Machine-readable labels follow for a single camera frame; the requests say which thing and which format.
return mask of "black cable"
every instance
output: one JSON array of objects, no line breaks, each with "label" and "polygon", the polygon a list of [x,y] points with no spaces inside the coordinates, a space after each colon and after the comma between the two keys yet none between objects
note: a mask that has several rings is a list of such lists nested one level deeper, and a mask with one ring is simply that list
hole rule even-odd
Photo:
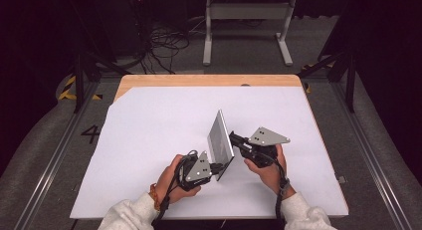
[{"label": "black cable", "polygon": [[159,214],[151,223],[152,226],[155,226],[159,222],[159,220],[161,220],[161,218],[164,216],[165,211],[168,209],[168,205],[170,204],[169,195],[171,191],[173,191],[176,187],[178,187],[178,185],[173,187],[174,181],[179,176],[180,169],[182,168],[184,162],[190,159],[190,155],[192,151],[195,151],[195,154],[197,153],[196,150],[191,150],[187,155],[183,156],[182,159],[180,159],[180,162],[177,164],[177,167],[174,170],[173,178],[171,179],[170,185],[168,185],[167,192],[165,193],[164,198],[161,201]]},{"label": "black cable", "polygon": [[206,23],[205,21],[206,21],[205,17],[202,17],[201,21],[198,24],[196,24],[191,30],[189,30],[188,37],[191,38],[198,33],[205,35],[205,30],[202,31],[202,32],[196,31],[196,29],[200,29],[200,28],[202,28],[202,26],[204,26],[204,24]]},{"label": "black cable", "polygon": [[145,65],[143,64],[143,60],[141,60],[141,61],[140,61],[140,66],[143,68],[143,72],[144,72],[145,74],[148,74],[148,72],[146,71],[146,67],[145,67]]},{"label": "black cable", "polygon": [[152,73],[152,74],[155,74],[154,70],[152,69],[152,62],[151,62],[151,59],[150,59],[150,55],[148,55],[148,62],[149,62],[149,67],[147,67],[147,68],[148,68],[149,72]]},{"label": "black cable", "polygon": [[283,227],[283,229],[286,226],[286,220],[284,218],[282,218],[282,212],[281,212],[281,207],[282,207],[282,200],[283,200],[283,195],[285,194],[283,192],[282,187],[285,187],[286,184],[289,184],[289,180],[286,179],[286,174],[285,171],[282,167],[282,165],[279,163],[279,160],[276,158],[271,158],[270,156],[262,153],[262,152],[257,152],[257,154],[269,159],[271,162],[273,162],[277,168],[279,169],[279,173],[280,173],[280,192],[279,194],[277,194],[277,200],[276,200],[276,217],[277,217],[277,221],[279,222],[279,224]]},{"label": "black cable", "polygon": [[79,219],[75,219],[74,223],[72,224],[71,230],[75,229],[75,227],[77,226],[78,220]]},{"label": "black cable", "polygon": [[[189,46],[189,39],[186,35],[180,32],[172,32],[170,29],[166,27],[156,27],[152,30],[150,37],[149,37],[149,44],[150,49],[147,50],[146,57],[150,61],[149,58],[153,58],[156,63],[164,70],[166,70],[170,74],[175,74],[171,68],[173,64],[173,57],[176,56],[180,50],[185,49]],[[156,49],[165,48],[171,51],[169,56],[163,56],[156,54]],[[168,58],[170,59],[169,68],[164,67],[159,59]]]}]

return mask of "person's right hand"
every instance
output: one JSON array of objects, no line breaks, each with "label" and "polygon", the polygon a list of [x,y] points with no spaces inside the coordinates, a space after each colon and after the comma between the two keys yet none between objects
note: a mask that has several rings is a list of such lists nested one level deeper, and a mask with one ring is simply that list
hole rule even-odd
[{"label": "person's right hand", "polygon": [[[283,148],[280,144],[276,144],[276,149],[277,149],[277,160],[279,161],[279,164],[282,166],[285,174],[287,174],[287,164],[286,164],[285,155],[283,154]],[[265,185],[267,185],[271,190],[273,190],[274,193],[279,194],[281,176],[280,176],[280,171],[278,167],[274,163],[268,167],[259,168],[253,161],[251,161],[248,158],[245,158],[244,161],[251,171],[253,171],[254,173],[260,176],[261,180],[263,181]],[[286,199],[294,195],[295,193],[296,193],[295,190],[291,186],[289,187],[285,196],[283,196],[283,199]]]}]

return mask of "printed number 4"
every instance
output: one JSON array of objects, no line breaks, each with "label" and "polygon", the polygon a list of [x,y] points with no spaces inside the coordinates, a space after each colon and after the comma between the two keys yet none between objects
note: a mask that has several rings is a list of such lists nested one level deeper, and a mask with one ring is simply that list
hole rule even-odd
[{"label": "printed number 4", "polygon": [[87,129],[84,132],[82,132],[81,135],[88,135],[88,136],[90,136],[91,137],[90,143],[93,143],[94,142],[94,138],[96,137],[96,135],[100,135],[100,133],[97,132],[97,129],[99,129],[99,127],[94,124],[89,129]]}]

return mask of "hand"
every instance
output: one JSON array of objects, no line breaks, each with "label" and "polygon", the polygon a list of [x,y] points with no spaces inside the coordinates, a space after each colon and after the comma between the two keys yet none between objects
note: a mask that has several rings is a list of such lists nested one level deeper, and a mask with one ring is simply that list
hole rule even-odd
[{"label": "hand", "polygon": [[[174,157],[173,161],[171,161],[171,164],[164,169],[164,171],[161,173],[161,176],[158,178],[158,182],[155,185],[155,191],[157,193],[158,202],[160,204],[162,202],[162,199],[165,197],[165,194],[167,193],[167,188],[170,185],[171,180],[173,179],[174,170],[176,169],[177,164],[180,162],[180,159],[182,159],[182,157],[183,155],[177,154]],[[176,185],[177,183],[176,181],[174,181],[172,188]],[[180,187],[176,187],[175,189],[173,189],[173,191],[170,192],[170,203],[177,202],[183,197],[195,196],[196,193],[199,192],[199,190],[201,190],[201,186],[197,186],[189,190],[188,192],[181,189]]]},{"label": "hand", "polygon": [[[285,155],[283,154],[283,148],[280,144],[276,144],[277,149],[277,160],[279,164],[282,166],[285,174],[287,174],[287,164]],[[253,171],[254,173],[258,174],[265,185],[267,185],[274,193],[279,194],[280,192],[280,171],[277,166],[273,163],[268,167],[259,168],[253,161],[248,158],[245,158],[245,163],[248,168]],[[292,186],[288,189],[283,199],[286,199],[296,192],[292,188]]]}]

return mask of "white metal leg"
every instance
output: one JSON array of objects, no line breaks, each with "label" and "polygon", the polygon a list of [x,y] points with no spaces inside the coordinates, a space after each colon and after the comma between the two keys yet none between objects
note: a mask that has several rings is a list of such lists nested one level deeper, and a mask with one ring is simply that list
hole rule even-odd
[{"label": "white metal leg", "polygon": [[277,33],[277,41],[279,43],[280,51],[282,51],[283,59],[285,60],[286,66],[291,66],[293,64],[292,57],[290,56],[288,46],[286,45],[286,41],[280,41],[282,38],[281,33]]},{"label": "white metal leg", "polygon": [[212,48],[212,33],[211,33],[211,0],[207,0],[206,11],[205,11],[205,23],[206,23],[206,34],[205,34],[205,47],[204,47],[204,59],[202,64],[204,66],[211,65],[211,48]]},{"label": "white metal leg", "polygon": [[285,14],[285,22],[283,25],[282,33],[277,33],[277,41],[279,43],[280,51],[282,51],[283,59],[285,60],[286,66],[293,64],[292,57],[289,53],[288,46],[286,45],[286,35],[288,34],[289,25],[292,20],[293,11],[295,10],[296,0],[290,0],[289,8]]}]

